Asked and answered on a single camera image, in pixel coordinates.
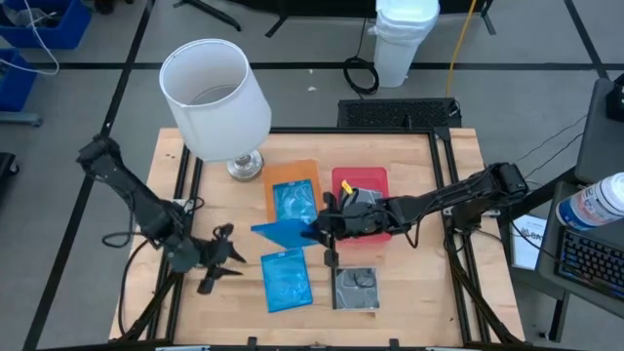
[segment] white lampshade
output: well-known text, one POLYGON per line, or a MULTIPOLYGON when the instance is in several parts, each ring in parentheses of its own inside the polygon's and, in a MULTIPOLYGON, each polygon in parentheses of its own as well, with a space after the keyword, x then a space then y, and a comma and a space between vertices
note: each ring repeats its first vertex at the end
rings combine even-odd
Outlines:
POLYGON ((225 161, 255 150, 271 128, 271 108, 243 51, 219 39, 175 50, 160 70, 186 146, 204 161, 225 161))

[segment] table leg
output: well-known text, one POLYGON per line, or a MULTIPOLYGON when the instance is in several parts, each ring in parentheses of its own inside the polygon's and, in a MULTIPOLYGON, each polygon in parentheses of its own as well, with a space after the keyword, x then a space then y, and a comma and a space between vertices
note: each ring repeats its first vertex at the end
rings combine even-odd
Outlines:
POLYGON ((569 303, 569 292, 564 292, 564 298, 557 300, 555 305, 555 314, 550 331, 542 332, 541 337, 553 342, 561 342, 564 333, 564 324, 566 323, 567 304, 569 303))
POLYGON ((574 169, 575 167, 572 167, 568 171, 562 173, 558 177, 541 186, 539 189, 536 189, 526 195, 526 197, 520 203, 511 207, 508 212, 507 219, 516 219, 521 215, 526 215, 529 211, 551 200, 555 195, 555 186, 557 186, 557 183, 560 181, 565 181, 572 184, 581 183, 581 181, 578 180, 574 175, 574 169))

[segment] black metal frame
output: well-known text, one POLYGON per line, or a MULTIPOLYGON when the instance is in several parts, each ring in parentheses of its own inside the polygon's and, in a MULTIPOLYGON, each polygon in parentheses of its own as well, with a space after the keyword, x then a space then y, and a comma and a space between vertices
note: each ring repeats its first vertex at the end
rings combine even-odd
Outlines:
MULTIPOLYGON (((397 134, 397 135, 423 135, 427 136, 429 139, 429 146, 431 149, 431 158, 433 164, 433 172, 436 180, 436 186, 441 188, 445 186, 442 164, 440 160, 439 148, 438 148, 438 138, 442 140, 445 154, 447 158, 449 176, 451 182, 458 181, 457 167, 455 164, 454 154, 452 150, 452 144, 450 140, 450 132, 448 128, 435 128, 435 129, 409 129, 409 128, 378 128, 378 129, 356 129, 356 128, 273 128, 271 130, 272 134, 342 134, 342 135, 350 135, 350 134, 397 134)), ((182 150, 182 156, 180 159, 177 180, 175 183, 175 196, 181 197, 183 191, 183 184, 186 178, 187 164, 189 158, 189 151, 184 146, 182 150)), ((197 196, 199 191, 200 178, 202 175, 202 161, 196 159, 195 168, 193 172, 193 178, 191 181, 191 189, 190 189, 190 197, 193 198, 197 196)), ((188 228, 192 227, 192 217, 189 218, 189 223, 187 225, 188 228)), ((448 221, 443 220, 445 233, 452 234, 453 228, 449 224, 448 221)), ((475 262, 475 257, 472 249, 472 245, 470 243, 470 238, 465 238, 465 261, 466 261, 466 269, 469 273, 471 282, 480 291, 479 278, 477 273, 477 265, 475 262)), ((449 243, 451 245, 451 250, 456 250, 454 248, 454 241, 449 243)), ((157 289, 162 287, 164 283, 164 279, 167 276, 167 272, 169 271, 169 264, 163 258, 161 260, 161 265, 159 267, 159 276, 157 282, 157 289)), ((137 341, 137 340, 119 340, 113 341, 108 344, 102 345, 86 345, 86 346, 75 346, 75 347, 64 347, 55 350, 65 350, 65 351, 82 351, 82 350, 153 350, 155 347, 162 346, 174 346, 174 340, 176 336, 176 324, 177 324, 177 315, 179 311, 179 305, 181 301, 181 286, 183 282, 182 279, 178 279, 175 282, 172 293, 171 300, 171 309, 168 317, 168 323, 166 326, 166 337, 165 339, 157 339, 156 338, 156 330, 158 328, 158 322, 160 319, 160 307, 157 308, 154 317, 149 322, 148 331, 147 331, 147 339, 145 341, 137 341)), ((470 333, 470 322, 468 320, 466 301, 464 298, 464 290, 461 284, 452 277, 453 291, 455 295, 455 303, 457 307, 457 322, 459 324, 459 330, 461 332, 461 339, 464 347, 475 347, 479 346, 481 349, 526 349, 526 346, 517 346, 517 345, 507 345, 505 344, 496 344, 490 343, 488 325, 486 323, 485 318, 482 316, 480 311, 475 308, 475 314, 477 316, 477 323, 479 325, 479 340, 474 340, 470 333)), ((211 350, 278 350, 280 348, 284 349, 284 346, 258 346, 256 345, 257 339, 250 335, 248 345, 237 345, 237 346, 223 346, 223 345, 211 345, 211 350)), ((390 339, 389 340, 390 350, 422 350, 421 347, 402 347, 399 346, 399 340, 390 339)), ((289 349, 300 349, 300 350, 310 350, 310 346, 300 346, 300 347, 288 347, 289 349)), ((331 347, 332 350, 388 350, 388 347, 331 347)))

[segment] wooden tabletop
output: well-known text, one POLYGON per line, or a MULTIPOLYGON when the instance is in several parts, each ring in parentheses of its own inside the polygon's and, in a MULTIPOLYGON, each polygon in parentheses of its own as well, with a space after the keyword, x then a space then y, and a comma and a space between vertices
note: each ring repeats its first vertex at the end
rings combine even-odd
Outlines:
MULTIPOLYGON (((474 130, 451 130, 460 178, 483 168, 474 130)), ((172 198, 183 142, 176 129, 160 132, 148 186, 162 198, 172 198)), ((449 184, 444 147, 439 142, 449 184)), ((419 135, 270 135, 261 148, 266 164, 300 159, 319 162, 323 190, 331 190, 335 167, 384 167, 390 195, 419 195, 436 189, 427 136, 419 135)), ((192 162, 185 183, 188 193, 192 162)), ((380 308, 376 312, 332 310, 330 270, 323 263, 321 246, 305 249, 314 304, 269 314, 264 295, 260 257, 283 249, 252 233, 250 227, 266 221, 262 179, 249 183, 233 180, 224 163, 205 164, 199 196, 206 206, 195 214, 192 234, 209 239, 215 226, 232 222, 232 240, 247 264, 228 261, 226 267, 243 273, 219 280, 210 295, 196 293, 202 270, 186 274, 177 319, 175 343, 247 344, 256 336, 262 345, 383 346, 398 338, 402 346, 458 346, 461 336, 439 214, 422 221, 420 243, 412 249, 404 236, 379 246, 339 247, 343 266, 375 266, 379 279, 380 308)), ((484 219, 483 228, 498 235, 495 221, 484 219)), ((518 306, 499 241, 472 236, 484 298, 500 320, 524 339, 518 306)), ((134 247, 142 242, 135 240, 134 247)), ((124 308, 128 328, 151 298, 161 253, 145 248, 128 275, 124 308)), ((477 323, 466 294, 473 338, 477 323)), ((169 302, 163 307, 158 335, 164 335, 169 302)), ((118 336, 113 322, 111 337, 118 336)))

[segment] red box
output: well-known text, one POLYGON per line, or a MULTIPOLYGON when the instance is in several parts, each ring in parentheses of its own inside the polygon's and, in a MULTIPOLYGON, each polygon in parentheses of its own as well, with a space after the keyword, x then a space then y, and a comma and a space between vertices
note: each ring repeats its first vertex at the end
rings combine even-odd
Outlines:
MULTIPOLYGON (((331 193, 340 203, 341 183, 346 180, 352 187, 381 191, 382 197, 389 197, 388 174, 383 167, 338 167, 331 171, 331 193)), ((392 239, 392 235, 381 233, 358 239, 346 239, 339 243, 383 243, 392 239)))

